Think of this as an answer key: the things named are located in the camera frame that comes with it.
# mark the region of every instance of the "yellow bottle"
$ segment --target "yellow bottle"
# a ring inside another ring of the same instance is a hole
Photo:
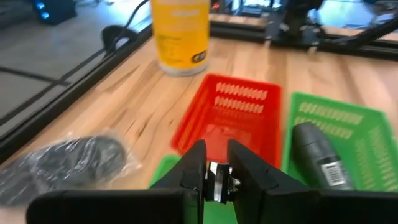
[[[210,0],[150,0],[160,67],[185,76],[207,66]]]

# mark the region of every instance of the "wooden tabletop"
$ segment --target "wooden tabletop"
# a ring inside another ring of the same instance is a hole
[[[245,17],[232,18],[232,21],[259,26],[265,23],[264,19]],[[330,30],[342,34],[357,32]],[[388,38],[398,40],[398,35],[391,34]],[[286,123],[290,94],[301,91],[383,110],[398,133],[397,62],[324,52],[308,56],[299,50],[218,38],[210,39],[208,55],[210,64],[204,72],[190,77],[171,77],[158,67],[154,39],[148,40],[10,161],[68,133],[85,136],[110,128],[123,138],[143,164],[139,172],[119,179],[112,188],[147,188],[160,160],[176,153],[170,147],[170,139],[209,72],[282,86],[282,126]],[[0,220],[23,223],[21,214],[3,209]]]

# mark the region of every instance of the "black cable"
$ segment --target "black cable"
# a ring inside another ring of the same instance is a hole
[[[110,50],[113,49],[117,42],[119,42],[119,40],[123,37],[124,33],[126,32],[127,28],[129,27],[130,23],[132,22],[134,16],[136,15],[138,9],[143,6],[145,3],[147,3],[149,0],[143,0],[140,4],[138,4],[138,6],[134,9],[134,11],[132,12],[129,20],[127,21],[126,25],[124,25],[123,29],[121,30],[121,32],[119,33],[119,35],[117,37],[115,37],[115,39],[113,39],[112,44],[109,46],[108,49],[106,49],[106,55],[105,57],[110,53]]]

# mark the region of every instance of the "green plastic basket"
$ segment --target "green plastic basket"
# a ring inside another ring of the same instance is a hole
[[[293,93],[282,170],[304,184],[290,158],[292,128],[311,122],[332,141],[358,190],[398,191],[397,144],[384,113],[363,106]]]
[[[179,160],[180,156],[165,156],[157,167],[155,175],[150,182],[150,186],[162,178]],[[226,205],[217,202],[205,202],[205,210],[203,213],[204,224],[237,223],[234,206],[231,202],[228,202]]]

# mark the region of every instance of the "bottle label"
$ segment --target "bottle label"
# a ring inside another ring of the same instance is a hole
[[[179,69],[206,62],[209,0],[151,0],[159,60]]]
[[[326,180],[330,186],[336,186],[340,184],[345,184],[345,177],[341,170],[340,162],[331,162],[321,165],[321,170],[323,175],[325,175]]]

